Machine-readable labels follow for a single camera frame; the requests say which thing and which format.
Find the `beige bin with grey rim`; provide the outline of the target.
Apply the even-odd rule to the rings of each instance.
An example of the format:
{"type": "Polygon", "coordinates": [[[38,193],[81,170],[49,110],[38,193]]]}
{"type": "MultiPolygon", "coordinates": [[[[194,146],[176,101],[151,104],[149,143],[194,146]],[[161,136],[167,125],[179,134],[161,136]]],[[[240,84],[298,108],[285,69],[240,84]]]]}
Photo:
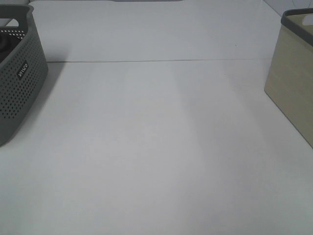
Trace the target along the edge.
{"type": "Polygon", "coordinates": [[[312,8],[283,13],[264,91],[309,145],[313,144],[312,8]]]}

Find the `grey perforated laundry basket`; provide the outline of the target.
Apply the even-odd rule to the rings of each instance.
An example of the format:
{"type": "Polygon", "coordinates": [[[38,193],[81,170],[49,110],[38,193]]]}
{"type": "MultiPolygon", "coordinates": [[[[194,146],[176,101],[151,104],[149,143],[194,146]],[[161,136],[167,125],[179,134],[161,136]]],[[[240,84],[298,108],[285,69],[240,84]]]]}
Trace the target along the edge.
{"type": "Polygon", "coordinates": [[[0,144],[9,142],[27,116],[48,74],[48,65],[37,27],[34,8],[2,4],[1,19],[17,26],[0,28],[0,144]]]}

